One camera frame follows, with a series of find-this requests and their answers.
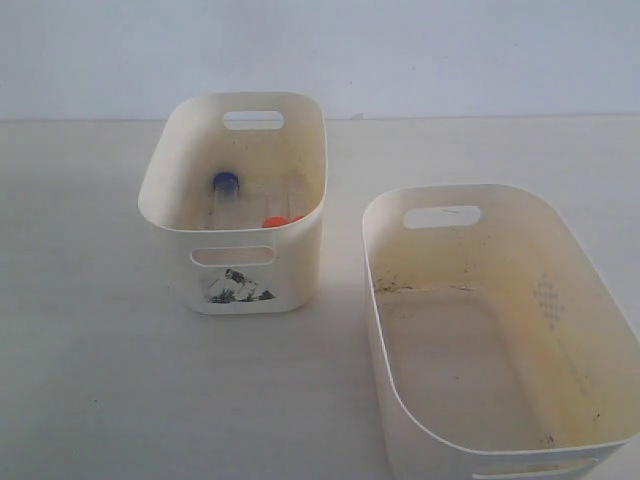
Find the orange-capped clear tube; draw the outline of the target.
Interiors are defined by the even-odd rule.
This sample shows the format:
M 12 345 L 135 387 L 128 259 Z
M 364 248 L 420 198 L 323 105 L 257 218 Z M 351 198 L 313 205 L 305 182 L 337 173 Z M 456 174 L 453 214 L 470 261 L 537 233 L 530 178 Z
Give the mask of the orange-capped clear tube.
M 274 228 L 287 225 L 288 223 L 289 211 L 287 202 L 279 198 L 267 198 L 262 227 Z
M 287 199 L 287 214 L 290 223 L 301 220 L 307 214 L 306 201 L 303 197 L 289 196 Z

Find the blue-capped clear tube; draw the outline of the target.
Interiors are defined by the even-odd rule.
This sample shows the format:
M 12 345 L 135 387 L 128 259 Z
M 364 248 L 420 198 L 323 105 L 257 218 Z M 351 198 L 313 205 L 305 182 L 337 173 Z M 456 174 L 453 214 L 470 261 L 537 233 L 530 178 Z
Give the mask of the blue-capped clear tube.
M 239 180 L 235 173 L 219 172 L 212 180 L 212 226 L 235 230 L 239 221 Z

